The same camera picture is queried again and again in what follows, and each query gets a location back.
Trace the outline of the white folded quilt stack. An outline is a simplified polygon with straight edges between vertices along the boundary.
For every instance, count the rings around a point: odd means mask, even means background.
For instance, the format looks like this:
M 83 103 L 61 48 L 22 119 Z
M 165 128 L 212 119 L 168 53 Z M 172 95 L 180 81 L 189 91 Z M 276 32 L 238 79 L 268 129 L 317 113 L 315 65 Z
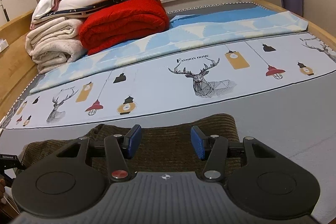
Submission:
M 31 17 L 30 28 L 59 16 L 85 17 L 88 12 L 105 7 L 116 0 L 40 0 Z

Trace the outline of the brown corduroy pants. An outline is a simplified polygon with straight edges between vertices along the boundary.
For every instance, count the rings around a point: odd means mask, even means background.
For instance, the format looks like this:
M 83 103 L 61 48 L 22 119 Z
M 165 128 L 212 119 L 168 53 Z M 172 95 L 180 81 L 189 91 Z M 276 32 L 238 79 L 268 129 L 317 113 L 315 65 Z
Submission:
M 205 162 L 198 159 L 190 139 L 190 129 L 198 126 L 206 135 L 219 135 L 228 141 L 239 142 L 236 123 L 229 114 L 215 114 L 191 123 L 176 126 L 143 128 L 142 139 L 131 160 L 126 160 L 131 172 L 190 172 L 201 174 Z M 91 141 L 103 141 L 114 134 L 126 134 L 130 128 L 100 124 L 85 132 Z M 25 167 L 30 167 L 52 154 L 72 140 L 36 141 L 24 146 L 18 159 Z M 105 158 L 93 158 L 92 167 L 106 176 Z M 225 176 L 229 177 L 240 168 L 239 158 L 226 161 Z

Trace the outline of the red knitted blanket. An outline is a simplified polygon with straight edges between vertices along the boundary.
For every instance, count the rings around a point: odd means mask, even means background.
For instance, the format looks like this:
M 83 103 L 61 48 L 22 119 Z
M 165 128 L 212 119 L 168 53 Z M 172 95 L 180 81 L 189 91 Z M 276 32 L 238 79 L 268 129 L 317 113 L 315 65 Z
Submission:
M 169 18 L 159 0 L 128 0 L 90 15 L 80 27 L 79 40 L 88 55 L 128 40 L 164 32 Z

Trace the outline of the cream folded blanket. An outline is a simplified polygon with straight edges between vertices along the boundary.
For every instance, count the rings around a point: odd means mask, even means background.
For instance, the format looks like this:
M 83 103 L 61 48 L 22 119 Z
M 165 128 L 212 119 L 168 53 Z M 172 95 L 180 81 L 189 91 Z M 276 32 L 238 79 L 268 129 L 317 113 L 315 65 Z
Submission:
M 84 56 L 87 50 L 79 39 L 84 20 L 60 17 L 31 30 L 25 41 L 25 50 L 45 74 Z

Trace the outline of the white deer print sheet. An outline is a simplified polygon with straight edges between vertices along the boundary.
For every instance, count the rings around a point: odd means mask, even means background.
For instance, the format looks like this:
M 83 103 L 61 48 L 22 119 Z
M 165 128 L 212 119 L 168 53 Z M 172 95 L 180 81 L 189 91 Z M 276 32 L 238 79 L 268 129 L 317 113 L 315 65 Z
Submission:
M 335 72 L 335 52 L 309 34 L 274 36 L 167 55 L 29 94 L 9 130 L 162 114 L 306 82 Z

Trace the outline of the light blue patterned blanket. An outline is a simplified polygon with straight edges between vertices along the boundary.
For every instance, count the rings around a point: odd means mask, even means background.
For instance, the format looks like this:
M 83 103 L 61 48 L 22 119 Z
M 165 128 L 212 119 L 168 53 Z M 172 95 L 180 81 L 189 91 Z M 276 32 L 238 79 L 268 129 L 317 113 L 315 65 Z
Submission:
M 306 20 L 290 11 L 274 12 L 260 6 L 176 16 L 167 31 L 129 40 L 46 73 L 30 94 L 171 53 L 224 42 L 303 32 L 308 25 Z

